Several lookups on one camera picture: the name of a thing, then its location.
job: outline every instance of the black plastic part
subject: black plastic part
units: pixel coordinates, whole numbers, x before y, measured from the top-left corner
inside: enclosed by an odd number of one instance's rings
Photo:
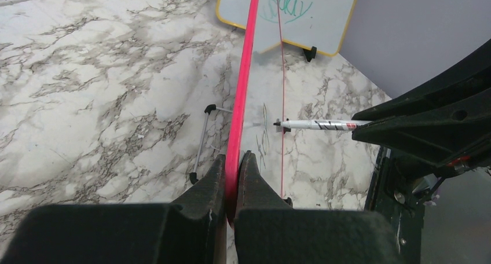
[[[291,128],[283,127],[283,134],[285,134],[286,132],[291,132]]]
[[[407,154],[401,154],[397,157],[394,168],[397,170],[397,173],[408,181],[414,181],[429,174],[446,178],[455,177],[461,174],[461,172],[456,171],[454,167],[435,167]]]
[[[421,237],[424,223],[424,204],[414,204],[410,209],[396,201],[396,190],[390,178],[401,177],[394,168],[401,152],[391,151],[381,147],[377,157],[375,170],[372,175],[370,188],[365,201],[365,211],[375,211],[382,214],[390,223],[393,231],[399,232],[398,242],[400,254],[405,263],[420,263]],[[405,194],[407,200],[415,201],[411,194]]]
[[[196,173],[190,173],[189,174],[189,180],[191,181],[191,184],[196,184],[198,180],[198,175]]]
[[[240,165],[236,216],[246,208],[292,209],[261,177],[256,155],[251,151],[245,153]]]
[[[316,55],[317,55],[317,48],[312,46],[312,48],[310,48],[310,50],[307,50],[307,49],[302,49],[303,50],[303,54],[305,55],[305,59],[307,60],[307,62],[309,63],[313,58],[316,58]]]
[[[356,141],[396,149],[442,167],[469,156],[469,168],[491,157],[491,41],[406,94],[361,111],[373,120],[353,131]]]
[[[0,263],[225,263],[224,167],[225,156],[219,155],[171,204],[36,208]]]
[[[402,263],[374,212],[246,209],[235,219],[239,263]]]
[[[206,106],[206,109],[204,109],[204,112],[207,114],[211,114],[211,112],[216,110],[216,109],[217,109],[217,105],[210,104],[210,105]]]
[[[283,199],[290,207],[293,207],[293,200],[291,200],[290,197],[287,197],[286,199]]]

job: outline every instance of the black bracket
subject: black bracket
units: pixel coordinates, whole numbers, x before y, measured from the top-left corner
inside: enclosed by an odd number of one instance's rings
[[[305,59],[309,63],[313,58],[316,58],[317,47],[312,46],[312,48],[310,48],[310,50],[303,49],[303,54],[305,55]]]
[[[283,199],[290,207],[293,207],[293,201],[290,197],[287,197],[286,199]]]
[[[199,179],[198,179],[197,173],[190,173],[189,174],[189,180],[191,181],[191,184],[193,184],[193,185],[198,183]]]
[[[206,109],[204,109],[204,113],[211,114],[212,111],[217,109],[217,105],[215,104],[210,104],[206,106]]]
[[[273,123],[273,125],[276,126],[276,132],[279,133],[279,132],[283,132],[283,134],[285,134],[286,132],[291,132],[291,129],[290,128],[286,128],[286,127],[281,127],[280,126],[280,119],[276,119],[276,122]]]

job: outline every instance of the marker scribble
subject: marker scribble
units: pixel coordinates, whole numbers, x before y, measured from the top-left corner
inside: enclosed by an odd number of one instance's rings
[[[302,17],[312,7],[313,2],[304,8],[303,1],[299,0],[279,0],[279,6],[276,0],[268,0],[268,6],[262,7],[262,12],[259,12],[259,16],[271,23],[278,23],[278,8],[286,16],[285,24],[295,21]]]
[[[269,137],[268,137],[268,110],[266,109],[266,104],[263,103],[262,107],[262,115],[264,122],[264,130],[261,135],[261,143],[259,143],[258,136],[256,135],[256,143],[258,145],[259,151],[259,172],[261,172],[261,167],[264,166],[266,168],[266,162],[264,161],[264,157],[268,155],[269,149]]]

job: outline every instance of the marble floor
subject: marble floor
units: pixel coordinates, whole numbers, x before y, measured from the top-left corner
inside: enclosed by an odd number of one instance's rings
[[[34,207],[170,201],[191,186],[204,107],[232,108],[243,45],[215,6],[2,2],[0,255]],[[285,48],[286,117],[349,119],[389,99],[340,55],[309,64]],[[225,153],[229,125],[211,115],[198,177]],[[350,137],[285,135],[283,192],[296,208],[362,209],[377,147]]]

